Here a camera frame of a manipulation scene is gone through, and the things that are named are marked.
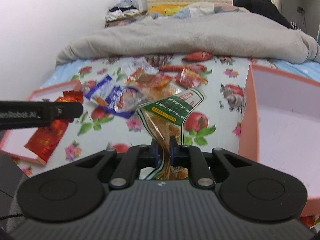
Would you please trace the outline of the green white snack packet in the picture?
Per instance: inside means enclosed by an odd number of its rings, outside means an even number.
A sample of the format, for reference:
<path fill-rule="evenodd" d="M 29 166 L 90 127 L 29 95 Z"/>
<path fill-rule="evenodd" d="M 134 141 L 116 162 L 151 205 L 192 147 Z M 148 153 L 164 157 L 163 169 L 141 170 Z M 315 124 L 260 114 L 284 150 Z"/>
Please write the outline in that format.
<path fill-rule="evenodd" d="M 191 136 L 184 130 L 187 118 L 206 99 L 200 88 L 191 88 L 164 99 L 140 105 L 136 114 L 144 129 L 155 139 L 163 150 L 161 167 L 151 174 L 156 179 L 185 179 L 188 171 L 170 163 L 170 137 L 179 145 L 191 145 Z"/>

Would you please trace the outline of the red foil snack packet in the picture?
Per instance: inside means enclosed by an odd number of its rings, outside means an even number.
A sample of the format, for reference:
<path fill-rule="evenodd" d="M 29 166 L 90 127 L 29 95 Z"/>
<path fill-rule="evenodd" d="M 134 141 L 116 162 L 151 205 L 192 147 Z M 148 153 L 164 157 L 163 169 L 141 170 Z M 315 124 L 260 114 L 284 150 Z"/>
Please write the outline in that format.
<path fill-rule="evenodd" d="M 83 101 L 83 92 L 74 90 L 63 91 L 63 96 L 55 100 L 55 102 L 79 103 L 83 103 Z M 73 119 L 55 120 L 48 127 L 38 128 L 24 147 L 35 153 L 46 164 L 70 122 L 73 122 Z"/>

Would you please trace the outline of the orange red snack pouch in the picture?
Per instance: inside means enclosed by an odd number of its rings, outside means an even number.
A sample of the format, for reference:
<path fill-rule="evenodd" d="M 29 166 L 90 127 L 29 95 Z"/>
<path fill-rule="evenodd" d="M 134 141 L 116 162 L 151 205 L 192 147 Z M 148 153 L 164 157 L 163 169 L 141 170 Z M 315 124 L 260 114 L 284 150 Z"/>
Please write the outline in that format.
<path fill-rule="evenodd" d="M 205 51 L 196 51 L 186 55 L 182 61 L 184 62 L 204 62 L 208 61 L 213 57 L 213 54 Z"/>

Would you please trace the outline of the pink box lid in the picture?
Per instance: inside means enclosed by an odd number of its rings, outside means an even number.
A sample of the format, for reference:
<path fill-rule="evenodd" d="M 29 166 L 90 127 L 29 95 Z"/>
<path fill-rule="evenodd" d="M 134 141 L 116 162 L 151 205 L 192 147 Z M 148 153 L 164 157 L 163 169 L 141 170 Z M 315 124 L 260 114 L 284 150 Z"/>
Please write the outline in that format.
<path fill-rule="evenodd" d="M 58 97 L 63 96 L 63 91 L 79 91 L 80 88 L 81 82 L 79 80 L 63 82 L 34 90 L 27 100 L 42 101 L 43 99 L 49 99 L 49 101 L 55 101 Z M 44 166 L 46 164 L 45 161 L 24 147 L 36 130 L 37 128 L 26 128 L 6 131 L 1 140 L 1 153 Z"/>

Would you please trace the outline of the blue white snack packet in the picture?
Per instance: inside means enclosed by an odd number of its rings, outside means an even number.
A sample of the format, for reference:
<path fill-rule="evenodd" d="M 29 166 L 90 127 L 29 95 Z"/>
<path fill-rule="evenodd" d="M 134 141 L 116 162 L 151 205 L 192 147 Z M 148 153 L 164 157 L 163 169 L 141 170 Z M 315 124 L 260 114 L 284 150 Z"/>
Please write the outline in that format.
<path fill-rule="evenodd" d="M 86 94 L 87 100 L 113 115 L 129 119 L 148 97 L 134 87 L 121 86 L 106 75 Z"/>

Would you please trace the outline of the red orange snack packet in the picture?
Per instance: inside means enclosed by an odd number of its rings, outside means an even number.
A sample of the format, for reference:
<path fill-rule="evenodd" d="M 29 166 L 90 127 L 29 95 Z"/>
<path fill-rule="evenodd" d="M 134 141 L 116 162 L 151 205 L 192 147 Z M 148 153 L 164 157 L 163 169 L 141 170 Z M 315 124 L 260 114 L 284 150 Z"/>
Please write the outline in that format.
<path fill-rule="evenodd" d="M 178 85 L 185 89 L 196 88 L 200 85 L 208 85 L 208 80 L 205 77 L 187 68 L 183 68 L 174 79 Z"/>

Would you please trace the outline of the pink cardboard box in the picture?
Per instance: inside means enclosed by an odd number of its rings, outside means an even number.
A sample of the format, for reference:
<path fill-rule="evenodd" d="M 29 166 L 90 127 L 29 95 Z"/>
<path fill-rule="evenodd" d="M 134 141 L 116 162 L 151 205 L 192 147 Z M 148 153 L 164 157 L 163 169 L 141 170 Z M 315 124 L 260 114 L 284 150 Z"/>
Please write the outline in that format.
<path fill-rule="evenodd" d="M 252 63 L 245 101 L 239 154 L 299 179 L 319 214 L 319 82 Z"/>

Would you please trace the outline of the grey quilt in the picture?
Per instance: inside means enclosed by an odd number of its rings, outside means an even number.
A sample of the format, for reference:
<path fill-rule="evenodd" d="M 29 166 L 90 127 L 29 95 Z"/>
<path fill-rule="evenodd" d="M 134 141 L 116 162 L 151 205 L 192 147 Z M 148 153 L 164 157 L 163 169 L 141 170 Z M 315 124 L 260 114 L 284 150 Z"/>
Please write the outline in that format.
<path fill-rule="evenodd" d="M 59 52 L 56 65 L 79 59 L 145 54 L 187 54 L 319 61 L 316 40 L 250 12 L 221 12 L 199 17 L 142 20 L 82 37 Z"/>

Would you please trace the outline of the yellow pillow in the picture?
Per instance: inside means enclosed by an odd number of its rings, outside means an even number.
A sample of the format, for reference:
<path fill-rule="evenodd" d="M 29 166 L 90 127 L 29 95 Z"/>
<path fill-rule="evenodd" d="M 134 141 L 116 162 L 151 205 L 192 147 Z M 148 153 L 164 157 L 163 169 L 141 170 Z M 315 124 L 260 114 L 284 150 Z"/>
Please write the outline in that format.
<path fill-rule="evenodd" d="M 171 16 L 186 6 L 187 4 L 154 4 L 148 10 L 148 14 L 156 12 L 165 16 Z"/>

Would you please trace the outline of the cardboard box with clothes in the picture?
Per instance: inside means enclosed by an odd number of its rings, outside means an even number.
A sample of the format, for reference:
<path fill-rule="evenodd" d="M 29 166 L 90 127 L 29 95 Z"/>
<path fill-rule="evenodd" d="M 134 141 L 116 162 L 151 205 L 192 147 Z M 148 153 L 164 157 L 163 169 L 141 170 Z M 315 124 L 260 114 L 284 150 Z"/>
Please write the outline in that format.
<path fill-rule="evenodd" d="M 147 12 L 137 1 L 122 0 L 109 9 L 105 16 L 105 28 L 135 22 Z"/>

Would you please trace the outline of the white bottle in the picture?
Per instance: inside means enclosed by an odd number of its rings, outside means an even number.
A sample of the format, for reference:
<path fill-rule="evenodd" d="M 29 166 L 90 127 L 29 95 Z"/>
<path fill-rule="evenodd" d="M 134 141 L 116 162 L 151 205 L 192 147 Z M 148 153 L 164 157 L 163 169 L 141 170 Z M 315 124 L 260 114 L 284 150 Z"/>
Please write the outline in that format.
<path fill-rule="evenodd" d="M 136 0 L 137 2 L 137 9 L 139 12 L 147 11 L 148 6 L 146 0 Z"/>

